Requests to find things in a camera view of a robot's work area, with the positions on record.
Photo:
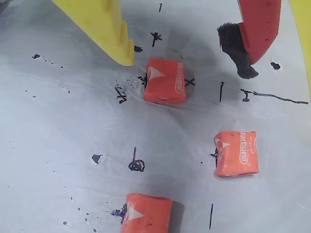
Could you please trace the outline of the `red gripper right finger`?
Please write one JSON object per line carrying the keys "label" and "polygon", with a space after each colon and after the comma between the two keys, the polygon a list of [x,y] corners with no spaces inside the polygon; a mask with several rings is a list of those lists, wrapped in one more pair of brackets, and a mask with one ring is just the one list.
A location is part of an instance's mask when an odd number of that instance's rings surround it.
{"label": "red gripper right finger", "polygon": [[281,0],[239,0],[240,23],[218,27],[220,47],[237,67],[243,79],[259,75],[253,67],[278,35]]}

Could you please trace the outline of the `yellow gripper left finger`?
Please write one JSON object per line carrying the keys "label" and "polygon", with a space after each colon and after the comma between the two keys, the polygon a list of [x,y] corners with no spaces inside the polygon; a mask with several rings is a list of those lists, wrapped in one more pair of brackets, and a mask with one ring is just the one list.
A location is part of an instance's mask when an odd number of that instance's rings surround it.
{"label": "yellow gripper left finger", "polygon": [[118,0],[55,0],[53,3],[114,61],[122,66],[134,65],[134,42],[128,37]]}

